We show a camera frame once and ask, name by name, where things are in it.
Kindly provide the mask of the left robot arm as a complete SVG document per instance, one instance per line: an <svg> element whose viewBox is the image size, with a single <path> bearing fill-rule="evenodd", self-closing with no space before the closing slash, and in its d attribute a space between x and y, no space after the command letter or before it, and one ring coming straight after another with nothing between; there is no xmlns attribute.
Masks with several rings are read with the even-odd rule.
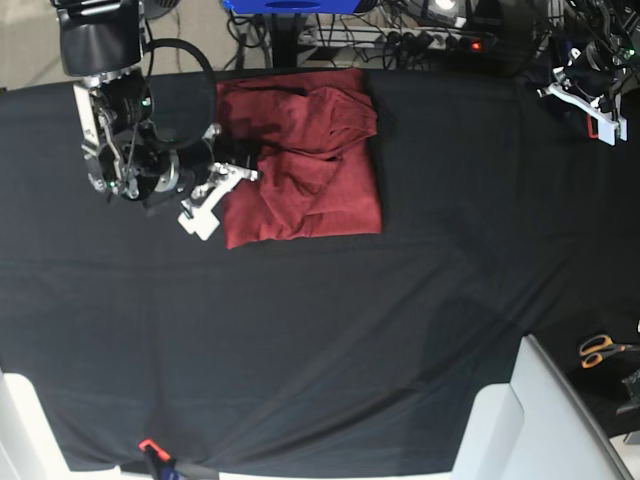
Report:
<svg viewBox="0 0 640 480"><path fill-rule="evenodd" d="M555 59L537 93L581 110L589 137L609 145L624 141L623 90L639 77L639 3L560 1L558 7L548 47Z"/></svg>

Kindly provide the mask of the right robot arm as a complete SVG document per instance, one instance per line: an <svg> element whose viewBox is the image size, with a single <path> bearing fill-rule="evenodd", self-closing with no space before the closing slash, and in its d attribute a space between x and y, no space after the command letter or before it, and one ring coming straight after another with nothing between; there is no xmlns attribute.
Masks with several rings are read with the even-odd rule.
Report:
<svg viewBox="0 0 640 480"><path fill-rule="evenodd" d="M212 115L189 135L163 139L152 120L152 72L162 48L183 50L216 83L209 60L181 39L154 38L143 1L54 1L65 73L82 130L83 158L93 188L136 202L148 212L177 199L187 218L210 200L218 203L241 181L261 174L245 146L225 136Z"/></svg>

